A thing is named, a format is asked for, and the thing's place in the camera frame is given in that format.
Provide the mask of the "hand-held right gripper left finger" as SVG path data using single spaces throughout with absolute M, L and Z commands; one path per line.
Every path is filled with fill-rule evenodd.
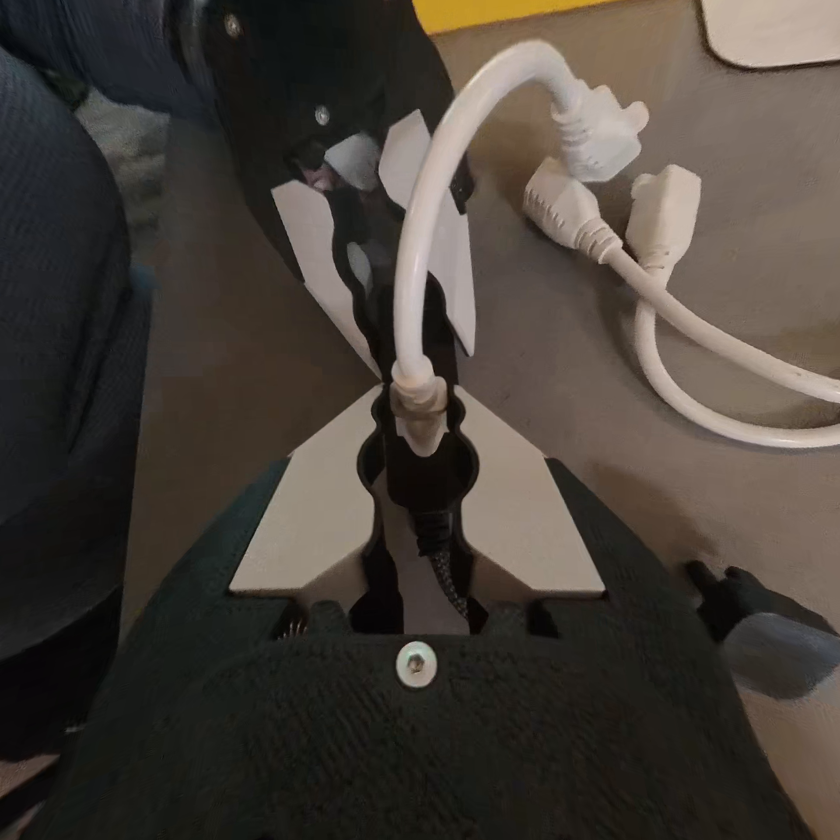
M 384 387 L 363 394 L 297 447 L 229 585 L 303 610 L 337 602 L 353 628 L 401 634 L 403 597 L 376 482 L 385 473 Z

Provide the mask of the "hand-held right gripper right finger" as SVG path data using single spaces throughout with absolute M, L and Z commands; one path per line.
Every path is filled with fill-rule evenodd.
M 493 606 L 598 600 L 606 585 L 543 452 L 461 385 L 451 392 L 451 564 L 477 634 Z

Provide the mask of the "white spare plug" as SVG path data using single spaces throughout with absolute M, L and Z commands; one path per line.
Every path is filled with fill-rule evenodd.
M 555 244 L 596 264 L 605 264 L 623 250 L 623 241 L 602 218 L 595 195 L 559 159 L 546 157 L 532 174 L 522 211 Z
M 639 175 L 631 196 L 626 243 L 646 272 L 669 276 L 694 237 L 701 179 L 677 164 L 669 164 L 656 175 Z

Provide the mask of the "black power adapter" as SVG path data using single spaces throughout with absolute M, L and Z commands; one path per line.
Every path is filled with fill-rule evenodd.
M 416 455 L 396 431 L 396 420 L 385 426 L 385 483 L 390 499 L 412 512 L 448 509 L 461 484 L 457 476 L 457 444 L 451 431 L 444 432 L 435 452 Z

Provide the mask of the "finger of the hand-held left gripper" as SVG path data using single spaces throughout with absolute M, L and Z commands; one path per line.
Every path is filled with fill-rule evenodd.
M 431 133 L 415 110 L 391 126 L 380 159 L 380 178 L 387 195 L 407 209 Z M 475 352 L 475 289 L 469 225 L 450 191 L 440 207 L 428 270 L 441 286 L 448 324 L 468 356 Z
M 379 289 L 364 250 L 371 239 L 364 204 L 370 195 L 346 182 L 320 191 L 289 181 L 271 191 L 304 287 L 382 381 Z

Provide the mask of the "person's leg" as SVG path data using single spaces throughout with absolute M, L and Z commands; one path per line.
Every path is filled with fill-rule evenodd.
M 116 645 L 151 293 L 106 158 L 2 50 L 2 761 L 60 750 Z

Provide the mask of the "yellow plastic bin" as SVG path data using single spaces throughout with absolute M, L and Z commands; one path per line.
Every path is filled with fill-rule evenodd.
M 616 3 L 617 1 L 413 1 L 413 6 L 423 29 L 430 35 L 442 35 L 461 29 L 565 14 Z

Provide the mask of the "black and grey object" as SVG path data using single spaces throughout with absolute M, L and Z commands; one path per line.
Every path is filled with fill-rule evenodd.
M 738 567 L 722 577 L 700 560 L 684 568 L 700 595 L 698 617 L 740 688 L 799 700 L 835 676 L 839 635 L 821 614 Z

